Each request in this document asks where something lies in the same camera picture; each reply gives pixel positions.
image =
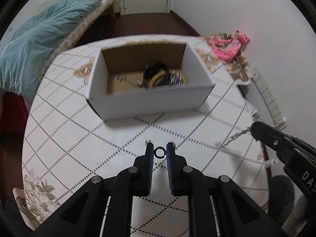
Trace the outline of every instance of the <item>cardboard box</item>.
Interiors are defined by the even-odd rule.
[[[137,88],[116,79],[117,74],[126,73],[131,82],[142,80],[144,66],[153,60],[162,61],[169,69],[181,69],[187,83]],[[198,109],[214,85],[189,44],[135,44],[100,49],[91,69],[86,99],[103,120],[121,119]]]

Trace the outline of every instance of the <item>wall socket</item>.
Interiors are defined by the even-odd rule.
[[[282,111],[272,95],[271,89],[263,79],[263,76],[259,73],[256,67],[252,69],[251,74],[260,95],[269,109],[275,128],[282,130],[287,127],[286,118],[283,116]]]
[[[269,87],[261,94],[261,96],[263,97],[266,105],[269,105],[275,100]]]

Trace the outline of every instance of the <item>metal chain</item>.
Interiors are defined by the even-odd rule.
[[[233,134],[226,143],[221,145],[221,148],[227,146],[228,144],[230,144],[232,141],[236,140],[238,137],[242,136],[243,134],[246,134],[246,133],[250,132],[250,128],[251,128],[251,126],[249,126],[246,129],[242,130],[240,133]]]
[[[136,83],[133,83],[127,78],[126,73],[124,73],[122,76],[117,74],[116,75],[116,79],[118,81],[120,81],[120,82],[126,82],[126,83],[130,84],[133,87],[138,87],[138,88],[142,88],[143,87],[142,81],[138,80]]]

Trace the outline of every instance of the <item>bed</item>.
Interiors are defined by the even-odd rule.
[[[21,95],[29,111],[55,57],[73,48],[107,9],[114,17],[113,1],[47,0],[38,5],[39,14],[21,25],[0,57],[0,96],[7,91]]]

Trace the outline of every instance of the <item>white tablecloth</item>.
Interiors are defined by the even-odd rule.
[[[27,204],[41,222],[94,175],[108,178],[132,166],[145,153],[146,140],[155,147],[173,141],[188,165],[211,177],[228,175],[259,205],[268,201],[263,159],[257,160],[260,143],[245,134],[225,149],[215,147],[252,123],[245,100],[221,64],[211,73],[216,86],[199,110],[102,122],[87,105],[86,85],[74,70],[98,47],[144,40],[190,42],[211,52],[196,37],[127,36],[68,50],[45,74],[27,121],[22,158]],[[187,199],[171,196],[165,160],[154,160],[150,196],[134,197],[131,233],[189,236]]]

